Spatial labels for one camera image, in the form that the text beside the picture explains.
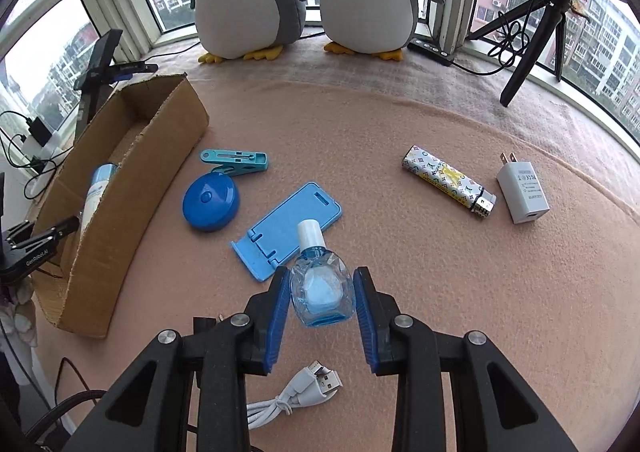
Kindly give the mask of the white gloved left hand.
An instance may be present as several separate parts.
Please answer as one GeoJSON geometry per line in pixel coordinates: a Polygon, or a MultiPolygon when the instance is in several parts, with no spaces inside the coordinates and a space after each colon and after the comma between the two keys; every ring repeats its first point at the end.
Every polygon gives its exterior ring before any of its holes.
{"type": "Polygon", "coordinates": [[[1,287],[1,323],[6,335],[29,347],[37,346],[36,306],[32,278],[1,287]]]}

